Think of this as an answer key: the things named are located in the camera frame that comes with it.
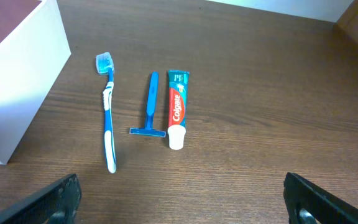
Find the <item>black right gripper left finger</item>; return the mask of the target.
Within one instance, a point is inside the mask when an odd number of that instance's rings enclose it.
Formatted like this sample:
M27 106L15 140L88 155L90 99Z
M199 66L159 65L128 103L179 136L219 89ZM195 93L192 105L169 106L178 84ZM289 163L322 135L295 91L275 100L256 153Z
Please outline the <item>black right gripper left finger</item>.
M81 201L80 182L68 174L0 212L0 224L74 224Z

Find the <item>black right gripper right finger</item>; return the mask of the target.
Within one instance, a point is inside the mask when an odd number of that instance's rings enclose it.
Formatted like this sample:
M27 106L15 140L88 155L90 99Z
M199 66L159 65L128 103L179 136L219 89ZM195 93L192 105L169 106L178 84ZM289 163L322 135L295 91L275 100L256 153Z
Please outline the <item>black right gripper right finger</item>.
M358 224L358 209L296 173L287 173L283 197L290 224Z

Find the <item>blue white toothbrush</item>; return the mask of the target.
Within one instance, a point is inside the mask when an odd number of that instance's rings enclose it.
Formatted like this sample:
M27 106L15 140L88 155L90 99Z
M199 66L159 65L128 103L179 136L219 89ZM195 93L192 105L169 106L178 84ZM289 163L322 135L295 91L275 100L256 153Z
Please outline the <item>blue white toothbrush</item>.
M114 88L114 62L111 54L105 52L96 56L96 70L100 75L106 75L108 82L102 92L104 108L104 151L108 171L114 174L117 170L112 125L112 91Z

